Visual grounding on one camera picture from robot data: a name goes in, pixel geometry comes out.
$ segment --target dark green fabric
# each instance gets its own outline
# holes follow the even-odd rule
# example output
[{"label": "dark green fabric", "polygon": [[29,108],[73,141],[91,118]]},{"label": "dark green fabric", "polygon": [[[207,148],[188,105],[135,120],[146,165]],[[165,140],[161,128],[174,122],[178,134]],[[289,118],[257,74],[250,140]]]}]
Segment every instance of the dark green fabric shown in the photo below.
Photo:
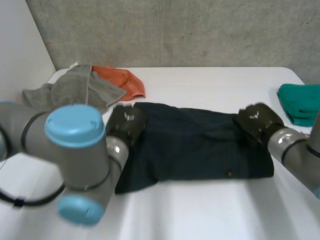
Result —
[{"label": "dark green fabric", "polygon": [[314,125],[320,109],[320,85],[283,84],[277,95],[292,124]]},{"label": "dark green fabric", "polygon": [[234,114],[148,102],[134,106],[148,114],[148,122],[130,150],[116,194],[140,190],[158,181],[274,175],[267,149],[247,142],[233,124]]}]

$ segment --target gray concrete wall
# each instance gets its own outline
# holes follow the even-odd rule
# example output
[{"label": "gray concrete wall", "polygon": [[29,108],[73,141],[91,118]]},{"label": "gray concrete wall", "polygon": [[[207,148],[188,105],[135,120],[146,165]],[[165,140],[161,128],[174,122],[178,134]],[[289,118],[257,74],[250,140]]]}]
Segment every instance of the gray concrete wall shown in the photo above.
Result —
[{"label": "gray concrete wall", "polygon": [[26,0],[57,69],[287,67],[320,80],[319,0]]}]

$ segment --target dark navy cloth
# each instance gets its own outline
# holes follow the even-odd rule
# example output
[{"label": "dark navy cloth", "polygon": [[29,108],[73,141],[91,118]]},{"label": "dark navy cloth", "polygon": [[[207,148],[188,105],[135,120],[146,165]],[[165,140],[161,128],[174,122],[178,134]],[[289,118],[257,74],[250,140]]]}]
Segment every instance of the dark navy cloth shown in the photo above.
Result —
[{"label": "dark navy cloth", "polygon": [[141,138],[130,149],[116,194],[158,181],[252,179],[274,175],[268,150],[248,142],[235,114],[137,102],[148,114]]}]

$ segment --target white wall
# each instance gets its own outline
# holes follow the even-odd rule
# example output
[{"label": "white wall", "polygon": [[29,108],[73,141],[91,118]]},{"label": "white wall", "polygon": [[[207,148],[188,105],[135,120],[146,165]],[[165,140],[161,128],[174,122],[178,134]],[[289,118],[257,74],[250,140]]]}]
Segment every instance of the white wall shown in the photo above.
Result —
[{"label": "white wall", "polygon": [[25,0],[0,0],[0,101],[47,82],[55,68]]}]

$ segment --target folded cloth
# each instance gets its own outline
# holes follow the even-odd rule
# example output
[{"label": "folded cloth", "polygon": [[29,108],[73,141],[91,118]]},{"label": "folded cloth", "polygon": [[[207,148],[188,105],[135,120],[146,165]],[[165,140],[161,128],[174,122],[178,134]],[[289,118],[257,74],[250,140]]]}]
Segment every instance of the folded cloth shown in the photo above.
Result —
[{"label": "folded cloth", "polygon": [[283,84],[277,95],[292,124],[303,127],[314,125],[320,109],[319,84]]},{"label": "folded cloth", "polygon": [[118,69],[111,66],[104,67],[93,65],[92,71],[96,72],[99,77],[126,90],[126,95],[124,95],[120,101],[131,101],[136,97],[146,97],[143,82],[128,70]]},{"label": "folded cloth", "polygon": [[274,175],[266,148],[250,144],[233,124],[235,114],[137,102],[148,114],[130,149],[116,194],[166,180],[253,179]]},{"label": "folded cloth", "polygon": [[54,83],[45,83],[34,90],[24,89],[22,101],[38,111],[49,112],[69,104],[86,104],[104,114],[126,91],[92,71],[91,65],[78,65]]}]

